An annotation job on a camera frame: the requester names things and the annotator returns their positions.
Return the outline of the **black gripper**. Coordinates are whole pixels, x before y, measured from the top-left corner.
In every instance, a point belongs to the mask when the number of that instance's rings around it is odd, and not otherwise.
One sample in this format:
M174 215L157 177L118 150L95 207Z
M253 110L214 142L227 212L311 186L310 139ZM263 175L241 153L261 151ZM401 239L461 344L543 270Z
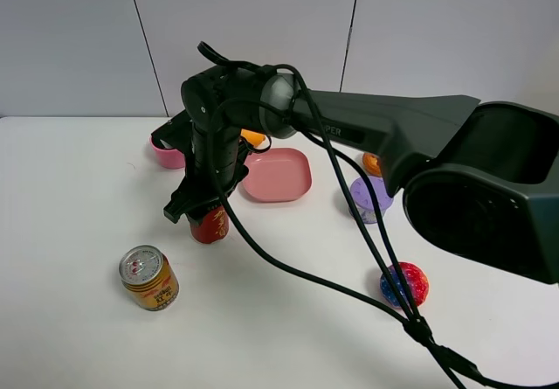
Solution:
M188 117L172 118L151 137L184 154L184 178L163 208L174 224L186 215L192 225L202 225L207 215L221 208L220 196L230 196L248 175L246 158L267 151L251 146L236 127L218 125L207 132Z

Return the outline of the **dark green robot arm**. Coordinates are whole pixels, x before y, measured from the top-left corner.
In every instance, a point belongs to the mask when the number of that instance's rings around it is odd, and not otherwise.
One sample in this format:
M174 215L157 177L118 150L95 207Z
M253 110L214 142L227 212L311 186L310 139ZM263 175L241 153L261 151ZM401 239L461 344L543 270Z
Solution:
M242 130L307 131L379 158L385 190L448 253L547 284L558 281L558 119L465 95L304 91L289 66L214 66L181 87L184 109L152 135L186 174L164 215L198 222L247 176Z

